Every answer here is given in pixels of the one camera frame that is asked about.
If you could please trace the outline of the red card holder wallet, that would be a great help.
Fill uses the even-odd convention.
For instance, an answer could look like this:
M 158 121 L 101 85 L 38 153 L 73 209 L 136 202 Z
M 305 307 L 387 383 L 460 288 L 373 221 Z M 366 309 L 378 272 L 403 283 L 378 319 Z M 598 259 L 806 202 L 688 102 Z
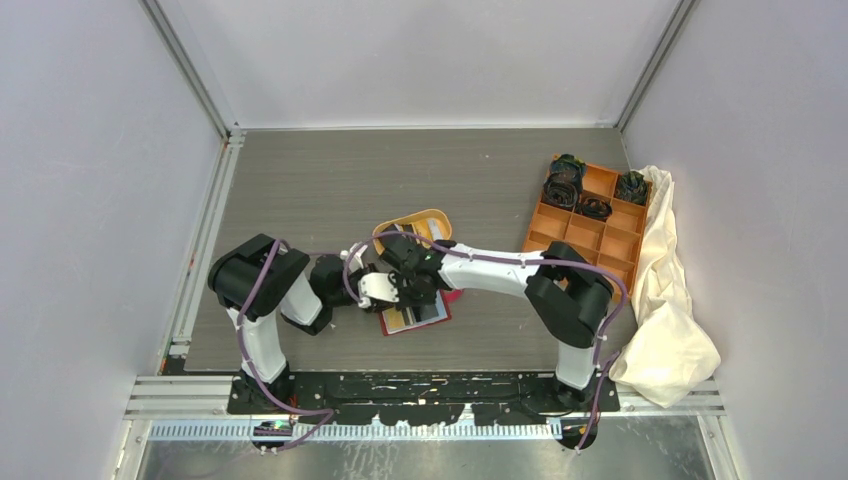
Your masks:
M 451 291 L 440 291 L 436 297 L 436 302 L 434 305 L 422 306 L 417 308 L 411 308 L 414 310 L 415 315 L 418 319 L 418 325 L 412 329 L 405 330 L 403 332 L 416 330 L 419 328 L 427 327 L 430 325 L 438 324 L 441 322 L 448 321 L 452 318 L 450 306 L 456 300 L 458 300 L 462 295 L 463 290 L 451 290 Z M 382 320 L 381 313 L 379 314 L 380 322 L 381 322 L 381 331 L 384 336 L 385 335 L 382 328 Z

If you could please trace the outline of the gold credit card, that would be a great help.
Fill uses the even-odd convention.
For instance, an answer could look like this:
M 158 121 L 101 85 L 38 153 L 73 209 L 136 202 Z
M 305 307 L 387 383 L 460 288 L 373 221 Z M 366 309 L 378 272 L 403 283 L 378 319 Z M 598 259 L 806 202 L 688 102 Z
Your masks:
M 411 308 L 386 310 L 381 313 L 381 320 L 385 335 L 394 335 L 418 325 L 418 319 Z

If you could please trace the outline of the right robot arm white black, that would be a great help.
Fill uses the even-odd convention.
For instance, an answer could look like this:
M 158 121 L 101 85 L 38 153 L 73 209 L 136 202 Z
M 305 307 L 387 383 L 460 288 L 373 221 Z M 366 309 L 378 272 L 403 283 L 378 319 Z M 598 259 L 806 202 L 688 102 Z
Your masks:
M 596 336 L 614 288 L 570 245 L 543 251 L 494 252 L 450 240 L 433 244 L 392 233 L 380 258 L 402 306 L 419 306 L 440 291 L 481 290 L 526 300 L 558 343 L 555 396 L 567 410 L 594 396 Z

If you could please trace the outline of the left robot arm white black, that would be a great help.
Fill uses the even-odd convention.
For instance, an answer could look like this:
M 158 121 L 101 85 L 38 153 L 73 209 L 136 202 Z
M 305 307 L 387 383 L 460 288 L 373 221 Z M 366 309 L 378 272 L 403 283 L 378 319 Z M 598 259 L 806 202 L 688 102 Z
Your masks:
M 240 350 L 241 379 L 234 385 L 240 402 L 269 413 L 294 408 L 278 320 L 317 335 L 329 325 L 335 308 L 353 303 L 343 279 L 340 255 L 313 258 L 265 234 L 212 264 L 207 286 L 230 317 Z

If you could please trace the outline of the orange oval card tray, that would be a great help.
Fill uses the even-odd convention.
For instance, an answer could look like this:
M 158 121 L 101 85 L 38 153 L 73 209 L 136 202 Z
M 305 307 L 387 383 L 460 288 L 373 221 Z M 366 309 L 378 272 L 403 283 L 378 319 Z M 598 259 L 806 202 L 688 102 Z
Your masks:
M 452 238 L 453 228 L 447 215 L 443 211 L 434 208 L 385 221 L 374 228 L 372 235 L 376 236 L 384 232 L 404 231 L 435 241 L 431 239 L 427 228 L 428 219 L 435 219 L 440 223 L 445 236 L 444 240 L 450 240 Z M 387 247 L 407 246 L 411 243 L 420 244 L 420 241 L 416 238 L 403 235 L 384 236 L 373 241 L 375 251 L 378 255 L 381 255 Z

